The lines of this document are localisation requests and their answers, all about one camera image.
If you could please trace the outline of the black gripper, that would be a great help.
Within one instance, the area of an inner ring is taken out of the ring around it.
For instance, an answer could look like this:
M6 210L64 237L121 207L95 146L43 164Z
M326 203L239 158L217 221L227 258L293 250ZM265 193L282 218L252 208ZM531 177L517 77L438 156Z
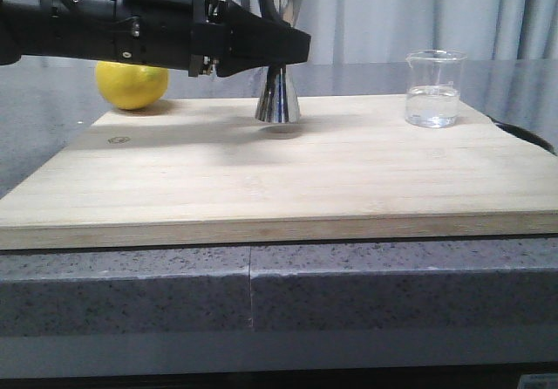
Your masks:
M193 28L208 21L206 0L115 0L116 59L122 63L182 69L197 77L211 72L212 57L193 51ZM221 78L258 67L304 63L311 35L222 3L224 52L216 73Z

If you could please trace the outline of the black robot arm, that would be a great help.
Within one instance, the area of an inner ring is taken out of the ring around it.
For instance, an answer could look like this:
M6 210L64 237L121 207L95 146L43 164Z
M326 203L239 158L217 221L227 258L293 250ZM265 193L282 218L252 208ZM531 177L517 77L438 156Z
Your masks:
M300 64L310 36L232 0L1 0L1 62L81 58L229 77Z

